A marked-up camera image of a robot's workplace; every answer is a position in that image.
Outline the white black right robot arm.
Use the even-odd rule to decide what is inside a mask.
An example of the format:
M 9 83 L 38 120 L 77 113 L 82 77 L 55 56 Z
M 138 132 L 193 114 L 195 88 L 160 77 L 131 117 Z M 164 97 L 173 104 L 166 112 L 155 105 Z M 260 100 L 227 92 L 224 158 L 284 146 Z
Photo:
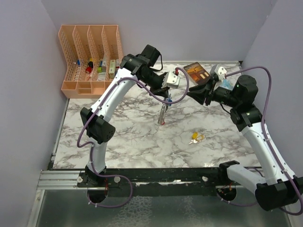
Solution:
M 244 186 L 266 211 L 296 203 L 303 193 L 303 179 L 282 159 L 261 121 L 262 114 L 253 104 L 258 92 L 256 80 L 241 75 L 233 90 L 216 88 L 215 84 L 215 78 L 211 77 L 206 84 L 190 88 L 187 95 L 201 105 L 214 101 L 231 108 L 230 118 L 251 145 L 264 174 L 254 174 L 238 161 L 228 161 L 219 165 L 218 181 L 223 185 L 237 182 Z

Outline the blue handled key ring organiser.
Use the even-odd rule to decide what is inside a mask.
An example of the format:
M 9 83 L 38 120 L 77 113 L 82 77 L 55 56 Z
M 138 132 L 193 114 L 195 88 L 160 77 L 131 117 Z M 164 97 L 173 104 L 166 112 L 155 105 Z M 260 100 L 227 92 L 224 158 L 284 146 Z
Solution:
M 171 98 L 172 98 L 172 96 L 171 96 L 171 94 L 169 94 L 169 97 L 164 99 L 164 101 L 168 102 L 168 103 L 167 104 L 164 103 L 162 105 L 162 108 L 160 110 L 160 115 L 159 115 L 159 118 L 158 118 L 158 124 L 159 125 L 164 125 L 165 124 L 164 115 L 167 112 L 169 106 L 171 106 L 171 102 L 172 102 Z

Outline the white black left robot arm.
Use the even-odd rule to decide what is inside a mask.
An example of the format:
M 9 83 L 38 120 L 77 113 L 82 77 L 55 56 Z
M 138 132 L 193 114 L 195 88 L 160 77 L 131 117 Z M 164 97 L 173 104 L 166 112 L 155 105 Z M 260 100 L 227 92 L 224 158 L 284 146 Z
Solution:
M 149 86 L 148 91 L 156 97 L 164 99 L 169 97 L 168 88 L 162 86 L 165 74 L 158 75 L 157 70 L 153 68 L 160 57 L 161 53 L 149 44 L 140 54 L 124 56 L 104 94 L 90 108 L 82 108 L 80 116 L 84 127 L 81 132 L 87 134 L 90 138 L 88 143 L 91 145 L 86 169 L 91 171 L 88 181 L 93 186 L 101 186 L 104 182 L 107 142 L 116 131 L 110 120 L 126 93 L 134 85 L 142 82 L 139 87 Z

